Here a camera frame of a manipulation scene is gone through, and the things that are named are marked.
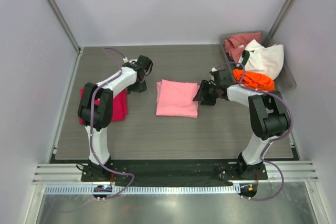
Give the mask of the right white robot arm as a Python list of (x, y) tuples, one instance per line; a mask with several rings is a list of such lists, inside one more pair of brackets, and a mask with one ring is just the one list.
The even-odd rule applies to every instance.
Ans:
[(216, 104), (217, 99), (237, 102), (248, 107), (252, 136), (238, 155), (236, 171), (241, 179), (250, 179), (263, 164), (273, 142), (291, 129), (291, 118), (278, 91), (258, 91), (233, 83), (226, 70), (212, 69), (211, 80), (202, 80), (193, 98), (200, 105)]

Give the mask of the light pink t shirt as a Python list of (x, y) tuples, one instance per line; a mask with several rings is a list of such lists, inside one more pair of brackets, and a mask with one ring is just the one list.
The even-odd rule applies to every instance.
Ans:
[(156, 83), (156, 115), (197, 118), (198, 102), (193, 101), (198, 84), (162, 79)]

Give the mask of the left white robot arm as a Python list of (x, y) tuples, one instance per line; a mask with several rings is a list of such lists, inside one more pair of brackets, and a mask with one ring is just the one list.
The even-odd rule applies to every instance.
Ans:
[(88, 164), (80, 169), (83, 182), (105, 182), (112, 176), (107, 132), (113, 116), (113, 100), (123, 91), (145, 91), (145, 77), (152, 68), (152, 60), (140, 55), (138, 59), (125, 59), (119, 70), (105, 80), (85, 84), (77, 112), (85, 126), (90, 149)]

